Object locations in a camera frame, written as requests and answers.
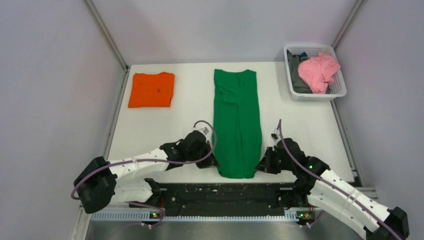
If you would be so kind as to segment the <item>green t shirt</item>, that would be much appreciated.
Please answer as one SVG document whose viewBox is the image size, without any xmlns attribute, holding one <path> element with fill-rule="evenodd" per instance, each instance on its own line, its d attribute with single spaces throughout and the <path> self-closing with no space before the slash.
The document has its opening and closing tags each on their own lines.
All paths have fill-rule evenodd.
<svg viewBox="0 0 424 240">
<path fill-rule="evenodd" d="M 213 81 L 218 173 L 229 179 L 252 179 L 263 144 L 257 73 L 215 69 Z"/>
</svg>

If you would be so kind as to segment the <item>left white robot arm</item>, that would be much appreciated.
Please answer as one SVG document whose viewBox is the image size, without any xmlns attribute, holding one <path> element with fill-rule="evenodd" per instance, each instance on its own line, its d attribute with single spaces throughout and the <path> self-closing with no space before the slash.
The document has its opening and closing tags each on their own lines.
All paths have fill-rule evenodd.
<svg viewBox="0 0 424 240">
<path fill-rule="evenodd" d="M 94 158 L 74 180 L 71 197 L 79 200 L 87 214 L 109 204 L 141 203 L 154 207 L 160 202 L 159 184 L 153 174 L 194 164 L 199 169 L 219 165 L 207 140 L 209 129 L 195 129 L 185 138 L 168 142 L 147 153 L 118 160 Z"/>
</svg>

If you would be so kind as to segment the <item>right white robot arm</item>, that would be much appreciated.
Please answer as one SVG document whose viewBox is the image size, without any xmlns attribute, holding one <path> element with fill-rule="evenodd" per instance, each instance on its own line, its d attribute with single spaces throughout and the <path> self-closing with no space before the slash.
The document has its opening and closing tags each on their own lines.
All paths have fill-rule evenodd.
<svg viewBox="0 0 424 240">
<path fill-rule="evenodd" d="M 405 240 L 410 236 L 407 213 L 388 208 L 339 177 L 330 166 L 308 156 L 291 138 L 271 134 L 256 170 L 267 174 L 289 171 L 296 180 L 291 190 L 277 195 L 281 208 L 315 207 L 350 227 L 363 240 Z"/>
</svg>

